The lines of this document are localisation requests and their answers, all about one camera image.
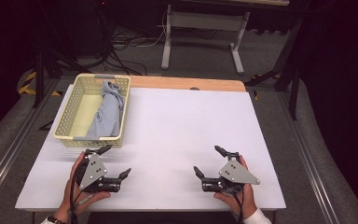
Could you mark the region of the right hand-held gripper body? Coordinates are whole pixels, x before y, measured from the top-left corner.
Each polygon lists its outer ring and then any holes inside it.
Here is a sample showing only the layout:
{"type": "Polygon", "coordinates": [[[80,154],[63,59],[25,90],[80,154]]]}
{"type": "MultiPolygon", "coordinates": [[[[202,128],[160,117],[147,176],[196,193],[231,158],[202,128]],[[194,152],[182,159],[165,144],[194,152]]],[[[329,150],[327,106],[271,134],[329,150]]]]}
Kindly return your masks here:
{"type": "Polygon", "coordinates": [[[227,158],[227,164],[219,170],[217,178],[204,176],[200,180],[203,191],[237,194],[242,192],[245,184],[260,184],[260,180],[241,165],[238,152],[229,152],[224,158],[227,158]]]}

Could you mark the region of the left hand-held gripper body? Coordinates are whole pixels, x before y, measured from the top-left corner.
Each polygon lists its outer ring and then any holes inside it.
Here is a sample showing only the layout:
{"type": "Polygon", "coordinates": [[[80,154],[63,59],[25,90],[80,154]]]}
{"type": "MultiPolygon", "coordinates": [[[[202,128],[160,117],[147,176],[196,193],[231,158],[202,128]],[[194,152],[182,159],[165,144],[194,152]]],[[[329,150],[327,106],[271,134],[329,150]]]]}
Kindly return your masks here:
{"type": "Polygon", "coordinates": [[[76,183],[85,192],[118,192],[120,178],[105,177],[107,169],[95,150],[87,150],[85,158],[76,168],[76,183]]]}

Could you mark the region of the light blue knit garment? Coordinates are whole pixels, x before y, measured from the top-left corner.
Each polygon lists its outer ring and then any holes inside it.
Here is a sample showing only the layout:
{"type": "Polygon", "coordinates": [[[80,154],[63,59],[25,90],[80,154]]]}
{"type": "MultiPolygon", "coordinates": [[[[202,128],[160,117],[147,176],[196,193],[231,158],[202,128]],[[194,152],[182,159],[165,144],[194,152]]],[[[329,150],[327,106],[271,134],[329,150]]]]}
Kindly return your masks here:
{"type": "Polygon", "coordinates": [[[86,134],[89,138],[117,137],[124,109],[121,88],[111,81],[104,80],[101,88],[103,101],[94,115],[86,134]]]}

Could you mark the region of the pale yellow plastic basket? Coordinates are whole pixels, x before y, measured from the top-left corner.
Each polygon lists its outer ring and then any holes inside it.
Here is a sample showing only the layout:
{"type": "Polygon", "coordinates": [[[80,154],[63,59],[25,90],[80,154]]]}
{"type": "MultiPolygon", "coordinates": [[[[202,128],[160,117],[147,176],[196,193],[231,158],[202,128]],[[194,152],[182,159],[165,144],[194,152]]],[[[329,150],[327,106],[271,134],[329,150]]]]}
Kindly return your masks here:
{"type": "Polygon", "coordinates": [[[53,132],[54,137],[66,147],[122,147],[130,86],[129,76],[86,73],[78,75],[72,89],[68,91],[67,101],[62,106],[60,119],[53,132]],[[118,93],[124,99],[120,129],[117,136],[90,138],[86,134],[103,102],[101,92],[105,80],[119,86],[118,93]]]}

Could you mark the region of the person's left hand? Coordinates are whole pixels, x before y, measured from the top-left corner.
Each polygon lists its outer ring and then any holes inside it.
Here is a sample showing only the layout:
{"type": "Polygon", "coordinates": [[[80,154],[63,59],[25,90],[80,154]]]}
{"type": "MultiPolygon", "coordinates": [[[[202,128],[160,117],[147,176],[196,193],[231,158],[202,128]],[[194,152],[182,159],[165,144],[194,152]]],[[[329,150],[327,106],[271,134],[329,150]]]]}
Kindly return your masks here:
{"type": "Polygon", "coordinates": [[[85,157],[85,153],[81,152],[78,158],[76,159],[75,163],[72,166],[72,170],[70,173],[70,177],[67,180],[65,185],[65,189],[63,192],[62,203],[59,206],[58,210],[54,213],[54,217],[58,219],[60,222],[64,224],[69,224],[69,211],[71,208],[71,204],[75,207],[75,213],[77,215],[86,211],[86,209],[93,203],[96,203],[100,200],[109,198],[111,194],[106,191],[97,192],[97,193],[87,193],[82,192],[79,189],[79,186],[76,182],[73,182],[74,172],[79,165],[83,161],[85,157]]]}

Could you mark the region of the person's right hand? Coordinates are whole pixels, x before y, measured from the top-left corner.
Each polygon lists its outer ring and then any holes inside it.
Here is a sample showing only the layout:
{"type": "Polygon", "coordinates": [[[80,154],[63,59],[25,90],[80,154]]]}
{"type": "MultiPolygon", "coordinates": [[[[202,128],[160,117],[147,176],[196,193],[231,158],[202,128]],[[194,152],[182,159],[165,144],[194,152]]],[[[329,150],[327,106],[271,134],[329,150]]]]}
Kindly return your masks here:
{"type": "Polygon", "coordinates": [[[242,188],[242,193],[237,194],[241,205],[238,205],[234,196],[227,196],[220,192],[216,192],[213,196],[215,199],[227,204],[231,210],[242,219],[249,217],[257,209],[254,191],[250,184],[245,184],[242,188]]]}

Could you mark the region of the white sheet table cover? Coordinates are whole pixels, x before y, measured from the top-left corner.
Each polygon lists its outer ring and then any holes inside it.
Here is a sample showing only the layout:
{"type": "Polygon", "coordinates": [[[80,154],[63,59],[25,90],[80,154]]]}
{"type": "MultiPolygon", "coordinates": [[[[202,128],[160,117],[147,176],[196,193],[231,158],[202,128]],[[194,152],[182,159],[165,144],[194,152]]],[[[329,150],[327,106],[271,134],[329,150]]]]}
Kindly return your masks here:
{"type": "Polygon", "coordinates": [[[107,174],[127,171],[119,192],[90,206],[93,212],[226,211],[201,188],[195,172],[216,177],[240,153],[259,179],[255,201],[263,210],[285,207],[250,95],[245,91],[133,88],[123,145],[102,156],[107,174]]]}

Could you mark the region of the black metal stand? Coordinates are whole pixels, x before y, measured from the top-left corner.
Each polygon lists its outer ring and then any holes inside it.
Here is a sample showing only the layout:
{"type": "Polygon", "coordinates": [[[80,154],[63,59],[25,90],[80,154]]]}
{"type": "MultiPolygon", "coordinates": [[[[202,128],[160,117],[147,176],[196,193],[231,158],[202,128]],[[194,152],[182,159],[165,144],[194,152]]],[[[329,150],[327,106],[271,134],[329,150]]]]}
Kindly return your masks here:
{"type": "Polygon", "coordinates": [[[274,90],[285,91],[288,86],[291,86],[288,111],[292,120],[296,120],[296,103],[299,89],[298,67],[301,61],[301,55],[296,52],[296,44],[303,20],[303,18],[296,20],[273,68],[259,77],[252,77],[245,83],[246,86],[255,86],[269,78],[279,75],[279,78],[274,84],[274,90]]]}
{"type": "Polygon", "coordinates": [[[53,79],[62,76],[63,62],[77,72],[88,72],[76,61],[70,37],[63,27],[63,16],[58,0],[32,0],[33,17],[31,18],[36,48],[36,97],[34,107],[38,107],[46,98],[45,72],[53,79]]]}

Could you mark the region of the yellow black hazard tape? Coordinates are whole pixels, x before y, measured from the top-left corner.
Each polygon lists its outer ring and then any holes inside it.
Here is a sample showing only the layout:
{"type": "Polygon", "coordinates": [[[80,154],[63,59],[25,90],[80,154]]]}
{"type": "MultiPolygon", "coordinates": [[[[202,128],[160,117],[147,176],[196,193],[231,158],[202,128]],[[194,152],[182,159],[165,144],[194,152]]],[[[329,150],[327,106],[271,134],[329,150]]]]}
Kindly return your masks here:
{"type": "Polygon", "coordinates": [[[30,85],[32,81],[36,77],[36,71],[31,72],[24,82],[21,84],[20,88],[18,89],[19,94],[30,94],[30,95],[36,95],[36,90],[33,90],[30,88],[30,85]]]}

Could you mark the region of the white metal stand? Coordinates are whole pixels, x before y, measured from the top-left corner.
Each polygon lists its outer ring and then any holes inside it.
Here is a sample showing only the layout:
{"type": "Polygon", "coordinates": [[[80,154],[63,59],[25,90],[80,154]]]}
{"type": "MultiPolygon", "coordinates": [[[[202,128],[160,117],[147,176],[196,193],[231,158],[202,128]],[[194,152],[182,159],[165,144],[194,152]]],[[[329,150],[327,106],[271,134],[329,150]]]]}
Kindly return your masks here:
{"type": "MultiPolygon", "coordinates": [[[[244,3],[248,7],[287,7],[289,0],[235,0],[244,3]]],[[[196,13],[175,11],[172,5],[167,6],[166,23],[164,26],[165,44],[162,54],[161,68],[167,70],[170,63],[172,47],[172,28],[195,28],[206,30],[236,31],[237,37],[228,47],[232,55],[236,71],[239,75],[244,74],[239,47],[248,23],[251,11],[245,10],[240,15],[219,15],[211,13],[196,13]]]]}

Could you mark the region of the metal floor rail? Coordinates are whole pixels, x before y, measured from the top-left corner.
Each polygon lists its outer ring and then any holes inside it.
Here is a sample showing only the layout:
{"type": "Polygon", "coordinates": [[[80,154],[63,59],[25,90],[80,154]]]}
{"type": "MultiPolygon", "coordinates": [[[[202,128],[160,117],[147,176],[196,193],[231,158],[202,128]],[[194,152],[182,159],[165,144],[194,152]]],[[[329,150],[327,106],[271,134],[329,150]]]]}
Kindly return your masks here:
{"type": "Polygon", "coordinates": [[[20,153],[34,123],[60,81],[51,79],[36,107],[34,98],[22,97],[0,122],[0,186],[20,153]]]}
{"type": "Polygon", "coordinates": [[[303,166],[310,181],[310,185],[323,213],[325,223],[340,224],[337,218],[337,213],[333,205],[331,204],[330,198],[327,194],[324,182],[322,181],[315,166],[315,163],[310,155],[309,148],[306,145],[303,133],[301,132],[296,121],[292,119],[292,116],[289,112],[289,100],[281,92],[277,93],[277,97],[286,116],[286,119],[288,120],[289,126],[295,136],[300,159],[302,160],[303,166]]]}

